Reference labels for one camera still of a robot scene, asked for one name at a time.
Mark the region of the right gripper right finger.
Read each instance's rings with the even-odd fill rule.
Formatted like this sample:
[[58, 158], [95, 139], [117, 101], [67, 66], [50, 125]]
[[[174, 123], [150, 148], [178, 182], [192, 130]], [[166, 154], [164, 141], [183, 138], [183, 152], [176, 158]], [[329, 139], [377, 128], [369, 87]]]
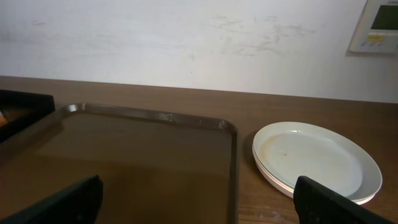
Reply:
[[293, 199], [300, 224], [391, 223], [304, 175], [297, 179]]

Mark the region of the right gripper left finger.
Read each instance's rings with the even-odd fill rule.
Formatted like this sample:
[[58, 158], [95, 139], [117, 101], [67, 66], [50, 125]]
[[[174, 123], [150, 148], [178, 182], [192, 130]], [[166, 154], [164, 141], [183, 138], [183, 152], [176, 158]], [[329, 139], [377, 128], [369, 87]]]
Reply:
[[103, 181], [95, 175], [1, 220], [3, 224], [94, 224], [103, 201]]

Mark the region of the white plate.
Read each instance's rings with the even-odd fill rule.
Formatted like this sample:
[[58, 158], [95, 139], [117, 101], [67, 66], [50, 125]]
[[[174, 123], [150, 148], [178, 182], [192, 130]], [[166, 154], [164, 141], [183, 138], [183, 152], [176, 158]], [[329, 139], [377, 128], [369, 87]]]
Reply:
[[257, 168], [270, 184], [292, 198], [300, 176], [306, 176], [362, 205], [380, 190], [383, 178], [374, 161], [362, 164], [353, 157], [289, 157], [263, 159], [253, 155]]
[[[293, 198], [294, 197], [294, 188], [288, 187], [287, 185], [284, 185], [281, 181], [277, 180], [270, 172], [268, 172], [263, 165], [261, 164], [254, 148], [252, 148], [252, 154], [253, 158], [255, 160], [256, 166], [259, 169], [260, 173], [265, 177], [265, 179], [277, 190], [282, 192], [284, 195]], [[367, 196], [363, 199], [358, 199], [358, 200], [352, 200], [352, 202], [358, 204], [358, 205], [363, 205], [365, 203], [368, 203], [370, 200], [372, 200], [375, 196], [377, 195], [377, 192], [375, 194], [372, 194], [370, 196]]]
[[252, 154], [265, 179], [288, 197], [302, 175], [359, 205], [370, 201], [382, 186], [380, 168], [363, 148], [312, 124], [264, 126], [254, 136]]

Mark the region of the green and orange sponge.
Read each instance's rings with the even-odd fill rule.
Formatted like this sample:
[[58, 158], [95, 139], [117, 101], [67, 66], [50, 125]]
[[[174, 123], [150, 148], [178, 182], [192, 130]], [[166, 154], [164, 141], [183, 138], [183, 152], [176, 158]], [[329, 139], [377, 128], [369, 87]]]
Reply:
[[2, 113], [0, 113], [0, 127], [3, 127], [8, 123], [7, 119], [4, 117]]

